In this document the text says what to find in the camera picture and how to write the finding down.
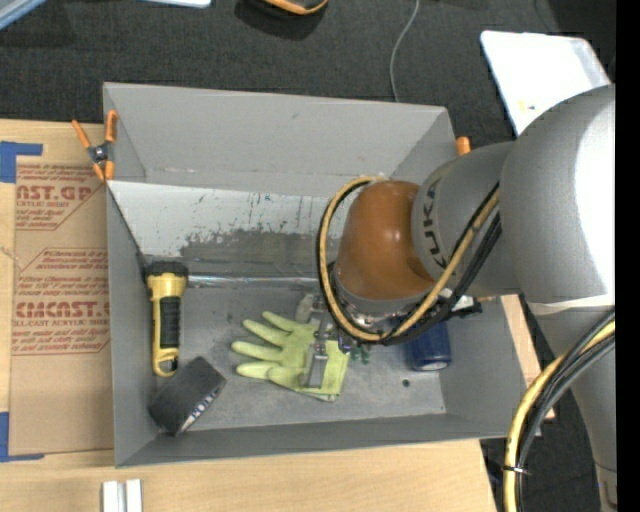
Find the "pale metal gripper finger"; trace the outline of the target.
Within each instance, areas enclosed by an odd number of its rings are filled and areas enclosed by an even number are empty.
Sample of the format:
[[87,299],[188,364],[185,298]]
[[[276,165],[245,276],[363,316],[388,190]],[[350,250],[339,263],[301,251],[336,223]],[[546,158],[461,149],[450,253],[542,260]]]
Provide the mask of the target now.
[[316,331],[313,341],[307,348],[306,366],[302,376],[302,385],[311,389],[321,388],[328,362],[329,352],[326,336]]
[[326,328],[326,307],[319,295],[305,294],[298,302],[295,322],[302,327],[313,327],[316,331]]

